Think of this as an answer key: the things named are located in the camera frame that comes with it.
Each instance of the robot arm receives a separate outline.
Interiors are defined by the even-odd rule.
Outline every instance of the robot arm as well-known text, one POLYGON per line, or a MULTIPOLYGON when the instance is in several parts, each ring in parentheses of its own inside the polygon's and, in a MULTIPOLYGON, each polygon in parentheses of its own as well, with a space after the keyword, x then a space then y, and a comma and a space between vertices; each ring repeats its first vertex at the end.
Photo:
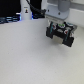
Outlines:
POLYGON ((84 27, 84 2, 82 0, 81 4, 75 0, 52 0, 52 2, 54 3, 45 3, 47 6, 45 17, 50 21, 46 36, 71 47, 77 26, 84 27))

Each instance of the black cable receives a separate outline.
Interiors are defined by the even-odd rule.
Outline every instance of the black cable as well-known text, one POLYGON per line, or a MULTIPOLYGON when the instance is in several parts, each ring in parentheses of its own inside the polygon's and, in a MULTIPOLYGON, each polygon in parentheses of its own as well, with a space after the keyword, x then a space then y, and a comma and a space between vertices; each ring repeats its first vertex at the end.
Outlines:
POLYGON ((35 11, 41 13, 41 15, 43 15, 43 16, 45 15, 45 12, 46 12, 45 9, 44 9, 44 10, 39 10, 39 9, 35 8, 34 6, 32 6, 28 0, 26 0, 26 1, 27 1, 27 3, 30 5, 30 7, 31 7, 33 10, 35 10, 35 11))

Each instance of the white table surface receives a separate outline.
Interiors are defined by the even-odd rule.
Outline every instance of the white table surface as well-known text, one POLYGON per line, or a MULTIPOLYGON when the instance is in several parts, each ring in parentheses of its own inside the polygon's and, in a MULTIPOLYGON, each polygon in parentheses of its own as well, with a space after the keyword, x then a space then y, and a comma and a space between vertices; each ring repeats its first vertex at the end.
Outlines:
POLYGON ((0 84, 84 84, 84 29, 72 48, 46 37, 45 19, 0 25, 0 84))

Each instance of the white tabletop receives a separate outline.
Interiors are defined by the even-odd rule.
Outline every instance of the white tabletop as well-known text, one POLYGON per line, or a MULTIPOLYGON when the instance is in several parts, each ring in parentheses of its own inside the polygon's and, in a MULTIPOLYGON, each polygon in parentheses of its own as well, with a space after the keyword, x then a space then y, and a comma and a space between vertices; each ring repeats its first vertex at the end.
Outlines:
POLYGON ((0 84, 84 84, 84 29, 73 47, 46 37, 45 19, 0 25, 0 84))

